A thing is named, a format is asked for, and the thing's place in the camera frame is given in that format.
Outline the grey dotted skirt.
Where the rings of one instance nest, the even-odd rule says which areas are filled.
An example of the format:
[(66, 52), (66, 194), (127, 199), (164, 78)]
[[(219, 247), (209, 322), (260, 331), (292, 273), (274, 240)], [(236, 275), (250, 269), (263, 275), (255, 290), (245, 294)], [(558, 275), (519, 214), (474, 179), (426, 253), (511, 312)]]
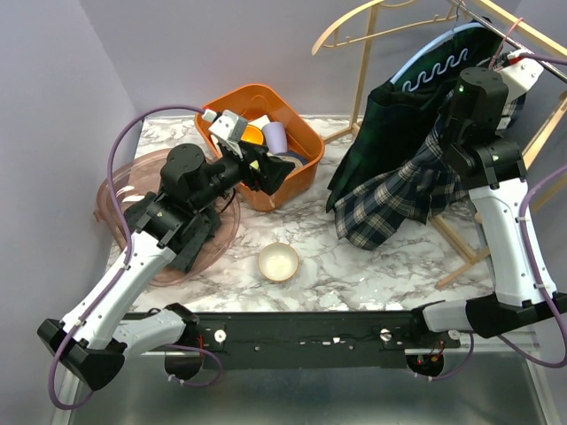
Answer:
[(214, 238), (221, 226), (219, 213), (208, 206), (194, 215), (155, 198), (154, 193), (148, 192), (125, 210), (128, 228), (138, 233), (145, 231), (158, 240), (159, 247), (172, 250), (176, 256), (168, 267), (187, 274), (203, 245)]

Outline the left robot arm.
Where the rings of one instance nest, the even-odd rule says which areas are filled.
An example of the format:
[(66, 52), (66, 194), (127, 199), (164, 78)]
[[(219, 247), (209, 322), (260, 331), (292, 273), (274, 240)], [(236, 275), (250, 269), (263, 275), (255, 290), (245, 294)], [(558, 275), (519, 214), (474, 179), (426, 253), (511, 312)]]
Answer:
[(159, 191), (149, 192), (126, 214), (128, 243), (96, 287), (61, 320), (47, 319), (37, 335), (62, 364), (90, 390), (110, 383), (125, 360), (173, 345), (190, 348), (197, 317), (179, 304), (138, 321), (122, 319), (147, 284), (164, 267), (189, 271), (216, 229), (212, 206), (239, 183), (268, 195), (282, 186), (294, 165), (268, 154), (264, 146), (240, 143), (240, 153), (224, 151), (209, 163), (195, 144), (167, 154)]

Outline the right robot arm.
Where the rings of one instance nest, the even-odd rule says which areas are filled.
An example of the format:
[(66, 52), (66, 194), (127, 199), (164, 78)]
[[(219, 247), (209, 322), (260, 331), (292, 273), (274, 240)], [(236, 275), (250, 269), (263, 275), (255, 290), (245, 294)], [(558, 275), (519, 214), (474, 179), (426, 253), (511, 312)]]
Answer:
[(508, 92), (495, 71), (469, 67), (460, 72), (441, 114), (443, 160), (457, 172), (481, 216), (493, 293), (421, 308), (422, 317), (407, 327), (417, 346), (430, 345), (448, 330), (490, 338), (566, 311), (566, 296), (547, 271), (523, 202), (528, 185), (521, 151), (497, 130)]

